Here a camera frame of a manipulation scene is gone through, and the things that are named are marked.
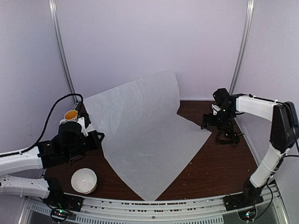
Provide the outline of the translucent white wrapping paper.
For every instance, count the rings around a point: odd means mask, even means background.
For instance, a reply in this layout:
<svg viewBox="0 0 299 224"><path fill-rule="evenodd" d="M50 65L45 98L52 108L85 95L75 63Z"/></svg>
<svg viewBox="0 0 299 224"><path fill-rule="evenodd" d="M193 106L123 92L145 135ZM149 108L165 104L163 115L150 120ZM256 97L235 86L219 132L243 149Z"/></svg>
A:
<svg viewBox="0 0 299 224"><path fill-rule="evenodd" d="M178 115L178 82L170 70L88 97L84 106L105 135L105 159L145 201L158 199L211 135Z"/></svg>

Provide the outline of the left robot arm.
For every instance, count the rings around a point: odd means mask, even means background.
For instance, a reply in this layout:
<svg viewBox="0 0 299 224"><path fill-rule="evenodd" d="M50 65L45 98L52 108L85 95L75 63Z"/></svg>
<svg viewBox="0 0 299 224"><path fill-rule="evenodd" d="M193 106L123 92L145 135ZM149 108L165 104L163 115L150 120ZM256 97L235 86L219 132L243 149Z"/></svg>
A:
<svg viewBox="0 0 299 224"><path fill-rule="evenodd" d="M56 178L29 179L12 174L73 164L83 159L88 151L101 148L104 137L103 133L89 131L85 126L71 122L61 124L58 134L51 140L38 142L31 149L1 154L1 195L39 197L57 207L65 206L67 196Z"/></svg>

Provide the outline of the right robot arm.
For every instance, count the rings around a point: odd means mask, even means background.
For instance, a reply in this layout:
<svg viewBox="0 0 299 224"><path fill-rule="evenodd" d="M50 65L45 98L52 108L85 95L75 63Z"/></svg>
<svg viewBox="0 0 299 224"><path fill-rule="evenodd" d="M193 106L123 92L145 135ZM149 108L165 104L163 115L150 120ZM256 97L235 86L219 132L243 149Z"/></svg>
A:
<svg viewBox="0 0 299 224"><path fill-rule="evenodd" d="M249 206L257 202L263 188L278 171L293 146L298 145L299 119L291 101L281 102L252 94L229 94L220 88L213 93L211 112L203 114L201 129L215 127L219 144L238 144L242 133L236 132L234 120L249 114L268 121L269 147L254 173L246 180L240 203Z"/></svg>

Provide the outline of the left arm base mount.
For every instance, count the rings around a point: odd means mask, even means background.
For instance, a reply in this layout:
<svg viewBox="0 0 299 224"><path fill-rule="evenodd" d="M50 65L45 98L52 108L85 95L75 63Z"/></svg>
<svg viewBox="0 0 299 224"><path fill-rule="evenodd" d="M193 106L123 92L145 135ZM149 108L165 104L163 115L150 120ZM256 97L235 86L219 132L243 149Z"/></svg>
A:
<svg viewBox="0 0 299 224"><path fill-rule="evenodd" d="M52 208L60 208L67 211L80 212L83 205L83 198L64 194L62 197L48 197L43 199L43 202Z"/></svg>

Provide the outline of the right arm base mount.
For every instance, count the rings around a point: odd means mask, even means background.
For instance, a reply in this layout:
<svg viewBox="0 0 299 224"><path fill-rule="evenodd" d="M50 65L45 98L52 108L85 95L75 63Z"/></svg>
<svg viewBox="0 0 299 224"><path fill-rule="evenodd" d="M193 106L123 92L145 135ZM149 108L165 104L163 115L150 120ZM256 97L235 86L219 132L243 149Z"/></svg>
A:
<svg viewBox="0 0 299 224"><path fill-rule="evenodd" d="M255 199L245 200L243 198L243 193L235 194L235 195L226 195L223 197L223 202L227 211L238 210L242 208L246 208L249 206L254 206L258 203L263 202L263 197L258 196Z"/></svg>

